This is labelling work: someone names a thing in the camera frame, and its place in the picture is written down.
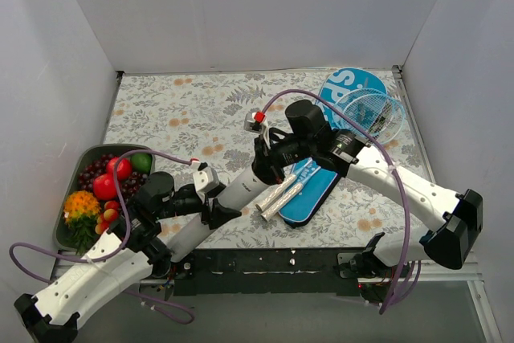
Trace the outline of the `white shuttlecock tube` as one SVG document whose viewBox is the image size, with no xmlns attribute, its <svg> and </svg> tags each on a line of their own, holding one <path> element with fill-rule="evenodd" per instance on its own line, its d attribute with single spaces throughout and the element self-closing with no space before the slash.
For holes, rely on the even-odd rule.
<svg viewBox="0 0 514 343">
<path fill-rule="evenodd" d="M 215 230 L 240 217 L 241 210 L 268 187 L 280 181 L 269 169 L 248 166 L 208 205 L 206 215 L 198 214 L 168 243 L 171 261 L 178 263 L 205 241 Z"/>
</svg>

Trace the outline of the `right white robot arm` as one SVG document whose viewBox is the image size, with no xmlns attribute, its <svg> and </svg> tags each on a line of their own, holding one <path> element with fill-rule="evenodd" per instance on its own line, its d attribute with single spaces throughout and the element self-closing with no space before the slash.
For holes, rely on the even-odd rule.
<svg viewBox="0 0 514 343">
<path fill-rule="evenodd" d="M 400 272 L 407 261 L 431 259 L 444 268 L 463 267 L 483 225 L 483 198 L 474 190 L 459 194 L 396 166 L 386 152 L 347 129 L 332 129 L 321 109 L 299 100 L 286 110 L 292 133 L 272 128 L 264 112 L 247 114 L 244 127 L 257 133 L 256 173 L 271 175 L 274 191 L 257 208 L 265 219 L 280 212 L 308 181 L 284 167 L 306 161 L 361 183 L 401 205 L 422 227 L 409 225 L 398 239 L 374 236 L 365 250 L 344 264 L 354 276 L 379 277 L 392 267 Z"/>
</svg>

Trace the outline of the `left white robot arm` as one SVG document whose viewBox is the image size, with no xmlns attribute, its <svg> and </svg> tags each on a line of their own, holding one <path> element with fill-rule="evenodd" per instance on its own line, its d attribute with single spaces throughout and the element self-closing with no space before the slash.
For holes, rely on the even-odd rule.
<svg viewBox="0 0 514 343">
<path fill-rule="evenodd" d="M 127 215 L 55 282 L 14 303 L 36 342 L 71 342 L 84 323 L 112 298 L 141 279 L 165 277 L 215 230 L 241 215 L 264 185 L 240 174 L 224 186 L 211 168 L 174 189 L 166 172 L 149 176 L 129 199 Z"/>
</svg>

